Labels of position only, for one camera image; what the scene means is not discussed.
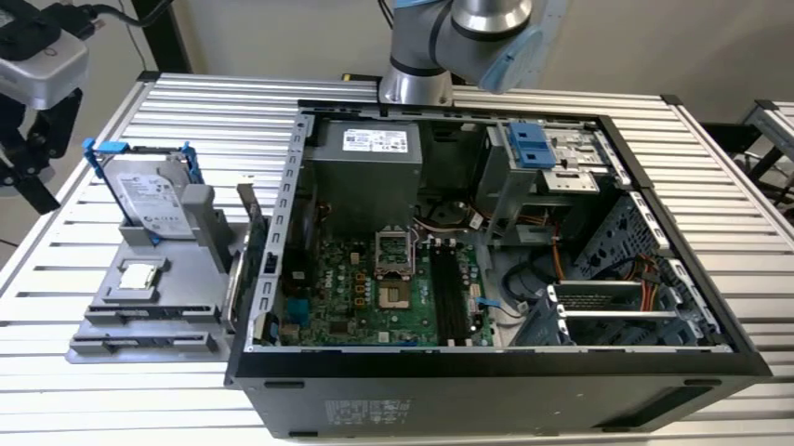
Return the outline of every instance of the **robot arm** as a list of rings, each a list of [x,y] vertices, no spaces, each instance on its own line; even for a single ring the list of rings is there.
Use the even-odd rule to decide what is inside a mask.
[[[380,101],[451,105],[449,72],[491,93],[512,88],[541,42],[531,12],[531,0],[395,0]]]
[[[68,147],[88,74],[81,42],[98,14],[130,26],[152,24],[162,0],[141,20],[104,5],[0,0],[0,188],[13,187],[40,214],[58,203],[38,175]],[[453,72],[483,90],[501,93],[527,71],[541,36],[529,26],[531,0],[395,0],[391,67],[379,86],[383,102],[451,105]],[[25,107],[37,118],[22,138]]]
[[[82,41],[97,29],[98,14],[145,27],[168,9],[160,2],[134,20],[106,5],[56,3],[38,10],[24,0],[0,0],[0,188],[14,188],[40,214],[60,204],[40,174],[49,159],[61,158],[69,144],[88,76]],[[36,120],[24,137],[26,108]]]

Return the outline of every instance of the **metal table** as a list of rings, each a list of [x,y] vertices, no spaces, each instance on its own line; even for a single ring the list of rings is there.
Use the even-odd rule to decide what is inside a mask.
[[[794,102],[756,100],[742,124],[754,125],[774,144],[748,173],[750,179],[758,181],[783,156],[794,161]]]
[[[132,145],[190,141],[216,205],[245,218],[233,187],[252,176],[273,205],[295,101],[373,101],[371,83],[267,81],[164,74],[141,81],[98,136]],[[794,443],[794,229],[680,106],[659,97],[517,90],[455,92],[461,107],[612,117],[775,378],[650,435],[557,438],[340,439],[333,444]],[[120,235],[120,212],[81,163],[0,273],[0,438],[9,444],[182,444],[269,439],[241,392],[221,388],[224,363],[70,365],[77,330]]]

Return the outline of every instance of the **green circuit board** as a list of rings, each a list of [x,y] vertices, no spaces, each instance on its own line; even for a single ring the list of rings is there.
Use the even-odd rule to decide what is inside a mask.
[[[283,336],[285,344],[300,346],[435,347],[435,304],[429,247],[415,247],[415,274],[409,281],[375,276],[375,240],[325,238],[316,260],[316,285],[308,298],[308,325]],[[476,260],[469,249],[456,253],[461,270],[460,305],[469,314],[468,290],[481,289]],[[471,333],[472,346],[492,346],[487,317]]]

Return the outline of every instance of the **power supply label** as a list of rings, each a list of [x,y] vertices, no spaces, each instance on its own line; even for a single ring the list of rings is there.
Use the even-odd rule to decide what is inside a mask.
[[[122,189],[121,200],[130,207],[140,224],[162,238],[192,238],[185,211],[170,182],[152,174],[118,174]]]
[[[325,414],[336,426],[403,425],[411,400],[327,400]]]
[[[408,132],[392,130],[344,130],[343,151],[408,153]]]

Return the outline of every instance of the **open computer tower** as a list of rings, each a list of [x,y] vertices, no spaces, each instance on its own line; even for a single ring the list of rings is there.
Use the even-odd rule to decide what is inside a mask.
[[[299,109],[227,371],[276,437],[647,431],[768,375],[607,116]]]

